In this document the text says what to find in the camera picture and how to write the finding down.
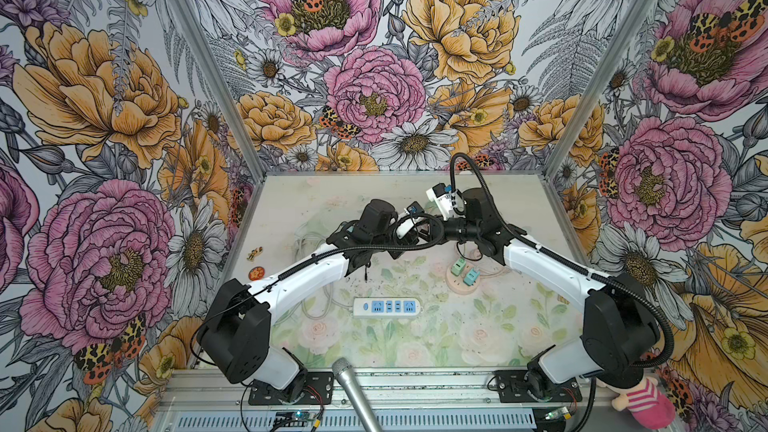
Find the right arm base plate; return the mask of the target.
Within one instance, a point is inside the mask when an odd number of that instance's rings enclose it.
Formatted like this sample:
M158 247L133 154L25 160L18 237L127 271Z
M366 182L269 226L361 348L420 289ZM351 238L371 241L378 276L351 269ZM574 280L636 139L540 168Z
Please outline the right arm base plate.
M487 388L496 392L502 403L578 403L582 400L581 389L575 379L555 384L533 370L497 370Z

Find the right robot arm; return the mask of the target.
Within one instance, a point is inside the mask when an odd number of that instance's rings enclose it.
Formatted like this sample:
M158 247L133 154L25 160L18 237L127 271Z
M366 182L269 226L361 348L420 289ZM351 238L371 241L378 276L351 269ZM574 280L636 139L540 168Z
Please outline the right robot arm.
M533 278L581 311L579 337L549 347L528 363L525 381L532 396L543 400L578 376L620 389L640 384L651 366L643 354L672 332L637 280L605 275L543 246L506 223L481 188L458 193L440 183L428 197L443 216L447 240L473 243L484 257Z

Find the red round sticker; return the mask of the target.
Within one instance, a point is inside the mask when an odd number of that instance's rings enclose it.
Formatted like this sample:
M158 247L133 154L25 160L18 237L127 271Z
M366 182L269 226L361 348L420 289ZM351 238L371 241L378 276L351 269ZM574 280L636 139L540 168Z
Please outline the red round sticker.
M260 281L265 277L265 269L261 266L253 267L248 273L251 282Z

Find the teal USB charger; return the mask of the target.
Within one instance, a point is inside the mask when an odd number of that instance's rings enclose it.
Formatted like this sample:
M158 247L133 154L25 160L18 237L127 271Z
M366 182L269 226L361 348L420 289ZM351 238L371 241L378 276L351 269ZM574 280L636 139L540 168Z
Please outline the teal USB charger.
M471 268L463 278L463 283L468 287L474 287L478 281L480 274L474 268Z

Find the silver microphone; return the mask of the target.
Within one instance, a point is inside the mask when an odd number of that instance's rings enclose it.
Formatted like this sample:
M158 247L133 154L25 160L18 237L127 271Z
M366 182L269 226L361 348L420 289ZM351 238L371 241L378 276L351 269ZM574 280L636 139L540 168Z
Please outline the silver microphone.
M332 372L336 381L344 390L364 430L366 432L382 432L383 428L357 379L356 371L351 363L346 358L341 357L332 364Z

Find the small green circuit board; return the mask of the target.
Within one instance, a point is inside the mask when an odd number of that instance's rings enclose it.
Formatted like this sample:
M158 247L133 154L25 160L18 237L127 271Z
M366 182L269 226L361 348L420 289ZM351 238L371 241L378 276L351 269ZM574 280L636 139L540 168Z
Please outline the small green circuit board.
M272 424L272 431L276 431L283 427L305 427L307 425L315 425L320 416L321 414L319 412L307 410L279 412L276 414Z

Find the pink plush toy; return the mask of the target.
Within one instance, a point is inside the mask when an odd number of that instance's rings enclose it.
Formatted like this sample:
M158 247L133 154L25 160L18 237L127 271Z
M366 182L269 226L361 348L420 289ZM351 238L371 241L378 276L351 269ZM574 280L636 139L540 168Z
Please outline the pink plush toy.
M616 394L611 401L614 410L629 412L639 425L648 430L664 429L677 417L675 407L660 391L656 378L644 376L637 385L628 389L617 388L600 380L597 385Z

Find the aluminium front rail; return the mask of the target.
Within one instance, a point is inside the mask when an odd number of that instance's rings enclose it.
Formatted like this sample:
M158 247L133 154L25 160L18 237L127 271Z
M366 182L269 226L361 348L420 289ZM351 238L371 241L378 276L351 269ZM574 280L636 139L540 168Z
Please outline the aluminium front rail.
M212 369L182 372L155 431L584 431L596 388L577 377L534 398L522 368L312 370L295 399Z

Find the pink round power socket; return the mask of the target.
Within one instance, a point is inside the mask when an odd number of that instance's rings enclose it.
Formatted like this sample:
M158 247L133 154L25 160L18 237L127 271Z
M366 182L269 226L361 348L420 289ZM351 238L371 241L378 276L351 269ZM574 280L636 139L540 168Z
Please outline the pink round power socket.
M478 289L480 284L480 277L478 278L478 281L474 287L468 287L463 283L463 278L466 275L466 273L464 273L460 277L456 277L452 275L450 270L447 270L445 272L446 284L453 293L461 296L466 296L474 293Z

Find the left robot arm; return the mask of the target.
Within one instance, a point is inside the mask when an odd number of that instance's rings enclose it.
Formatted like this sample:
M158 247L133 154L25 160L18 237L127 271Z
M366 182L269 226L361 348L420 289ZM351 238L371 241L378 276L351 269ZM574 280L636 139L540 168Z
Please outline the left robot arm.
M214 365L232 383L257 380L285 391L294 387L302 365L271 345L271 327L294 306L359 268L392 243L398 212L373 199L358 220L337 228L308 257L288 269L244 284L225 282L196 333Z

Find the clown sticker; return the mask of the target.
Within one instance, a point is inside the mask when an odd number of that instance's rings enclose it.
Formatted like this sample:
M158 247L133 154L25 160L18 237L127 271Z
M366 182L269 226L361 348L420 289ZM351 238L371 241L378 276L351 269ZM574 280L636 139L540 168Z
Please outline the clown sticker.
M254 249L252 249L252 250L251 250L251 251L248 253L248 255L247 255L247 260L248 260L249 262L253 262L253 261L254 261L254 260L255 260L255 259L256 259L256 258L257 258L259 255L261 255L262 253L263 253L263 248L262 248L261 246L259 246L259 247L255 247Z

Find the white blue power strip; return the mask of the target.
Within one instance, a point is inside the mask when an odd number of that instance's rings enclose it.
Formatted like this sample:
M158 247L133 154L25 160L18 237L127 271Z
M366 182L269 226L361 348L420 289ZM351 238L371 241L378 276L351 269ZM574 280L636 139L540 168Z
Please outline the white blue power strip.
M352 314L355 318L411 319L422 311L415 298L372 297L355 298Z

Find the green USB charger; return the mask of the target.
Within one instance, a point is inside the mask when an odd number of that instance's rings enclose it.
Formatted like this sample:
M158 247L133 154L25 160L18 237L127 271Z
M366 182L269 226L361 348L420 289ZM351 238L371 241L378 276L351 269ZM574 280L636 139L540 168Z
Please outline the green USB charger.
M453 276L460 277L466 268L466 260L464 258L457 259L451 266L451 273Z

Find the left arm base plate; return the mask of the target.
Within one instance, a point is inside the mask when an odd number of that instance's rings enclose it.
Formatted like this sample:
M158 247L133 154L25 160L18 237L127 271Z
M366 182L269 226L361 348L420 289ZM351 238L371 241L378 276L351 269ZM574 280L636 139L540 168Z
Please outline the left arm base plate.
M283 390L255 381L248 393L247 403L250 406L327 406L332 402L334 385L335 377L332 372L301 371Z

